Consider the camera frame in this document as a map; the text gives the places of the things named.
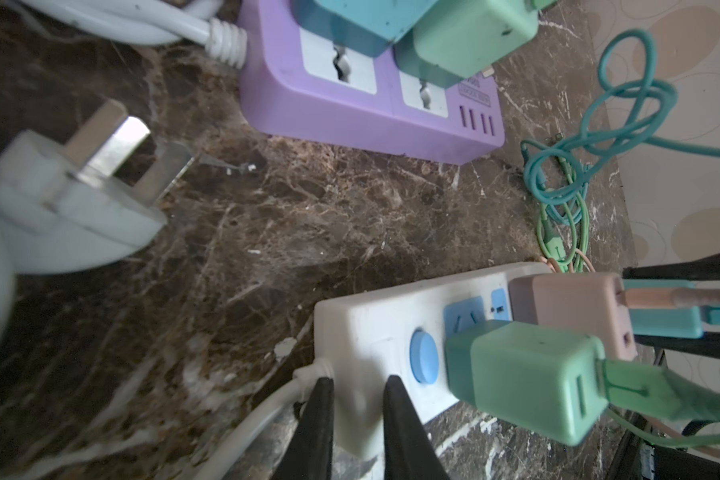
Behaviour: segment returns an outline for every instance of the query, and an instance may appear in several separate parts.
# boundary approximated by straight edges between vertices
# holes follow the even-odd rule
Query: blue cable
[[[645,49],[646,66],[643,71],[643,78],[641,80],[634,80],[613,86],[608,82],[606,76],[606,67],[610,59],[610,54],[619,42],[630,37],[640,40]],[[525,170],[523,171],[525,186],[539,202],[547,205],[547,213],[553,220],[568,225],[569,222],[560,216],[554,206],[572,202],[577,192],[586,195],[587,185],[593,175],[599,172],[613,157],[639,144],[646,143],[689,154],[700,154],[720,158],[720,148],[684,144],[653,136],[670,114],[678,98],[677,90],[675,90],[672,84],[655,79],[655,73],[656,45],[650,33],[639,28],[634,28],[618,34],[605,48],[603,56],[600,58],[600,64],[597,67],[597,79],[604,93],[584,112],[578,135],[564,138],[551,147],[547,147],[547,145],[535,140],[523,140],[523,142],[520,143],[520,149],[525,159]],[[615,130],[589,131],[589,124],[595,110],[611,97],[635,99],[624,126]],[[647,98],[656,99],[659,102],[659,110],[652,115],[637,120],[637,116]],[[596,144],[608,140],[613,141],[608,148],[595,147]],[[528,145],[538,148],[540,151],[531,157],[528,153]],[[583,148],[600,159],[591,168],[585,168],[571,153],[572,150],[576,148]],[[541,166],[550,157],[558,157],[566,160],[572,169],[571,177],[574,178],[572,183],[556,190],[547,189],[546,177],[544,176]],[[581,212],[577,211],[576,213],[577,215],[574,216],[574,221],[578,223],[581,218]]]

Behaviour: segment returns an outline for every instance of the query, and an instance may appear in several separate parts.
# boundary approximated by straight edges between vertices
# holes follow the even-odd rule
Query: marble floor
[[[238,9],[229,0],[220,16]],[[16,478],[40,478],[43,459],[60,467],[42,478],[191,478],[311,361],[315,302],[537,255],[518,142],[573,134],[599,94],[583,7],[560,0],[495,65],[505,146],[455,167],[261,134],[240,113],[236,72],[197,46],[130,48],[42,22],[48,38],[0,8],[0,151],[25,128],[66,140],[115,98],[153,131],[119,177],[138,178],[169,140],[200,159],[163,199],[170,222],[148,248],[19,279],[0,346],[0,474],[28,473]],[[633,265],[615,163],[589,199],[595,266]],[[278,418],[229,478],[269,478],[295,424]],[[621,435],[603,420],[569,448],[462,404],[426,429],[453,479],[602,478]],[[336,449],[334,478],[382,473],[383,460]]]

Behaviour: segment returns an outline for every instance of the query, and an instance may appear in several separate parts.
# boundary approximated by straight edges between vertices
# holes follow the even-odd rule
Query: wall
[[[656,76],[680,94],[658,135],[720,147],[720,0],[590,0],[586,8],[597,54],[628,28],[653,34]],[[636,80],[644,63],[642,46],[624,41],[614,50],[608,76],[614,84]],[[624,123],[630,108],[628,100],[608,101],[612,128]],[[644,113],[655,108],[647,104]],[[720,252],[720,160],[641,145],[618,162],[641,265]],[[667,359],[673,370],[720,392],[719,360],[678,352]],[[720,425],[702,430],[718,432]]]

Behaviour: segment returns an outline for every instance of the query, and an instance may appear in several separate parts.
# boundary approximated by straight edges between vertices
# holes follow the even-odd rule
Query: white cable
[[[58,21],[114,42],[154,46],[187,38],[209,56],[242,68],[247,34],[213,15],[222,0],[195,0],[184,8],[161,0],[21,0]]]
[[[202,466],[193,480],[221,480],[235,465],[259,433],[284,409],[302,397],[302,385],[291,380],[261,402],[257,408],[235,428],[211,458]]]

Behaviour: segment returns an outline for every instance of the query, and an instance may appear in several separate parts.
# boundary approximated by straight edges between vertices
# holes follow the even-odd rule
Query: round blue switch
[[[432,335],[422,330],[413,332],[411,338],[411,370],[419,383],[431,385],[438,379],[438,346]]]

